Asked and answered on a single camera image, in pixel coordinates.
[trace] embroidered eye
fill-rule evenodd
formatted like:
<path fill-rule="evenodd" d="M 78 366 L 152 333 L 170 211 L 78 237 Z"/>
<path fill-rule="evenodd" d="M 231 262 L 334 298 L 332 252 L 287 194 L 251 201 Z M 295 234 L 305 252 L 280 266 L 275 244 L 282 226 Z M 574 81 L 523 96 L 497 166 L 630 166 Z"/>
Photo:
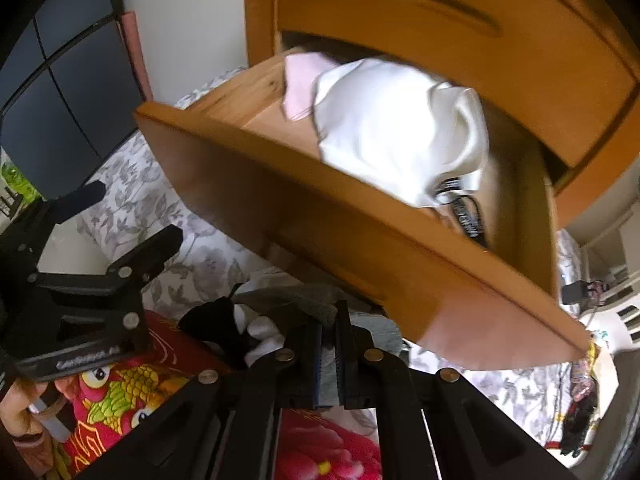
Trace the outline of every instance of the embroidered eye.
<path fill-rule="evenodd" d="M 133 430 L 133 428 L 136 428 L 143 420 L 145 420 L 148 416 L 151 416 L 154 411 L 155 410 L 153 408 L 150 408 L 148 406 L 137 410 L 131 418 L 131 429 Z"/>
<path fill-rule="evenodd" d="M 82 380 L 90 388 L 101 388 L 109 380 L 111 366 L 94 368 L 82 373 Z"/>

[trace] gray cabinet door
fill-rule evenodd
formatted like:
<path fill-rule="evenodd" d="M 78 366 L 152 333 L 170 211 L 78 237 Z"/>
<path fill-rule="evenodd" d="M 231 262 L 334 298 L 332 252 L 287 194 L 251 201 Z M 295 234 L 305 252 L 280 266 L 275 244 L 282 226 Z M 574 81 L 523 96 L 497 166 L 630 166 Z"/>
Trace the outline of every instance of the gray cabinet door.
<path fill-rule="evenodd" d="M 77 189 L 100 162 L 66 109 L 48 71 L 4 115 L 0 145 L 49 199 Z"/>
<path fill-rule="evenodd" d="M 111 0 L 46 0 L 36 13 L 47 56 L 87 27 L 113 12 Z"/>
<path fill-rule="evenodd" d="M 65 52 L 51 71 L 89 142 L 106 158 L 136 129 L 133 111 L 142 102 L 116 23 Z"/>
<path fill-rule="evenodd" d="M 0 70 L 0 108 L 43 62 L 35 27 L 29 22 Z"/>

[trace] metal screw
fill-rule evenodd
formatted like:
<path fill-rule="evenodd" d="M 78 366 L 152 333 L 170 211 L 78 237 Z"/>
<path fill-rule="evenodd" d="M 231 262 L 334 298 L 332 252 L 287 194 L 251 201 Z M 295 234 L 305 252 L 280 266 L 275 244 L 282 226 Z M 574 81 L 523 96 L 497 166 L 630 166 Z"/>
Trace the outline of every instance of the metal screw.
<path fill-rule="evenodd" d="M 131 269 L 131 267 L 120 267 L 118 269 L 118 276 L 121 278 L 128 278 L 132 272 L 133 269 Z"/>
<path fill-rule="evenodd" d="M 140 324 L 140 316 L 135 312 L 129 312 L 122 318 L 122 324 L 127 330 L 133 330 Z"/>
<path fill-rule="evenodd" d="M 288 363 L 296 356 L 291 348 L 281 348 L 276 352 L 276 360 L 281 363 Z"/>
<path fill-rule="evenodd" d="M 203 370 L 198 374 L 198 380 L 201 384 L 213 384 L 218 378 L 218 372 L 215 370 Z"/>
<path fill-rule="evenodd" d="M 378 361 L 382 361 L 382 358 L 384 356 L 385 356 L 384 353 L 379 348 L 369 348 L 364 352 L 364 358 L 367 361 L 370 361 L 372 363 L 377 363 Z"/>
<path fill-rule="evenodd" d="M 443 368 L 439 373 L 442 380 L 447 383 L 455 383 L 460 378 L 460 373 L 453 368 Z"/>

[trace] green object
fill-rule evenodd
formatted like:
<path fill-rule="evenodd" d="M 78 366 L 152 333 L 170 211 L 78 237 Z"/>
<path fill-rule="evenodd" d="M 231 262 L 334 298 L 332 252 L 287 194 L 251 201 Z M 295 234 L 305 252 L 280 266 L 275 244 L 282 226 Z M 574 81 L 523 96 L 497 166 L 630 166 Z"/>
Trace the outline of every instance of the green object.
<path fill-rule="evenodd" d="M 33 202 L 40 196 L 38 190 L 31 185 L 31 182 L 26 179 L 17 166 L 11 161 L 6 161 L 2 165 L 0 173 L 9 189 L 23 196 L 22 200 L 25 204 Z"/>

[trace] white garment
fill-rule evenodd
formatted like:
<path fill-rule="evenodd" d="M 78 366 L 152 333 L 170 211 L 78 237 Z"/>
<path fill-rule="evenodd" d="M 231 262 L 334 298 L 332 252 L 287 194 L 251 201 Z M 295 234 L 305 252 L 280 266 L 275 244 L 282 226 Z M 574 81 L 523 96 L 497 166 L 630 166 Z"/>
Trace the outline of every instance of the white garment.
<path fill-rule="evenodd" d="M 317 80 L 322 160 L 417 207 L 479 189 L 488 153 L 480 99 L 411 66 L 363 59 Z M 459 190 L 438 185 L 459 177 Z"/>

